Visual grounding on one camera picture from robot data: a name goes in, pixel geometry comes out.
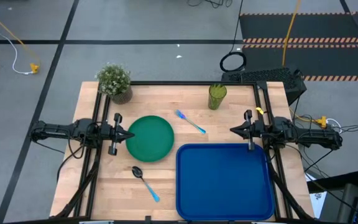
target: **plant pot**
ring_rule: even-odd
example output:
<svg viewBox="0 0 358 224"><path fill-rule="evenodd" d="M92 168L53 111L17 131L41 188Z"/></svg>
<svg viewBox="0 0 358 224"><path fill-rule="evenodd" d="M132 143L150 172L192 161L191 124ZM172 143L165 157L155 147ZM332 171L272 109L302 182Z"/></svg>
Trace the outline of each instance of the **plant pot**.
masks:
<svg viewBox="0 0 358 224"><path fill-rule="evenodd" d="M120 93L118 95L110 95L111 101L115 102L116 104L122 105L124 103L128 103L132 98L132 87L129 86L127 91L124 93Z"/></svg>

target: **blue tray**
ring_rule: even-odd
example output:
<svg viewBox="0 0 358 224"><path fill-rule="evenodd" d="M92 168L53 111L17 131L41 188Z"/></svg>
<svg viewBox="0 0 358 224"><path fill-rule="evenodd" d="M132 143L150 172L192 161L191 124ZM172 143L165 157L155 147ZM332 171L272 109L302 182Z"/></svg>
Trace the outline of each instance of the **blue tray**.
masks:
<svg viewBox="0 0 358 224"><path fill-rule="evenodd" d="M185 144L177 152L177 211L185 220L266 220L274 204L263 149Z"/></svg>

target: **green cup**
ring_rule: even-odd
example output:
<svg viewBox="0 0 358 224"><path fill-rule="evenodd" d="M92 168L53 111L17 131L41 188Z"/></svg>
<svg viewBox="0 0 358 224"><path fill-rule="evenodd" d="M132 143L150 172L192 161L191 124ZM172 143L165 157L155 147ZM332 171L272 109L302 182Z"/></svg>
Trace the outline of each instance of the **green cup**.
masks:
<svg viewBox="0 0 358 224"><path fill-rule="evenodd" d="M223 98L226 96L227 89L222 84L213 84L209 87L208 107L211 110L216 110L222 103Z"/></svg>

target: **blue spoon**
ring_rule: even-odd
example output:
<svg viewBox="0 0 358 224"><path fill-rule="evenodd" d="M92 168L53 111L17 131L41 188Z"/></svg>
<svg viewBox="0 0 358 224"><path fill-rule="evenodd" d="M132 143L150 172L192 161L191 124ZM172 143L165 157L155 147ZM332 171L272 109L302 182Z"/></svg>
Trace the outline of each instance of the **blue spoon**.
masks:
<svg viewBox="0 0 358 224"><path fill-rule="evenodd" d="M143 180L143 183L146 185L147 189L150 191L150 193L152 194L154 200L156 202L159 202L160 201L160 197L153 191L153 189L147 184L146 181L144 181L143 179L143 172L142 170L139 168L139 167L136 167L136 166L133 166L132 167L132 173L134 174L134 176L136 178L140 178Z"/></svg>

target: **potted plant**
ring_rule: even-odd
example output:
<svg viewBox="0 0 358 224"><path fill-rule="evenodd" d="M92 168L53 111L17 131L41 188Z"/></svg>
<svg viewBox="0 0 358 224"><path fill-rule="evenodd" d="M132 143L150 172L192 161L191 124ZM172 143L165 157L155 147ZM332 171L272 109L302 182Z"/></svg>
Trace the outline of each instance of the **potted plant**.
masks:
<svg viewBox="0 0 358 224"><path fill-rule="evenodd" d="M104 93L116 104L124 104L132 98L131 73L120 65L107 64L96 78L99 80L99 92Z"/></svg>

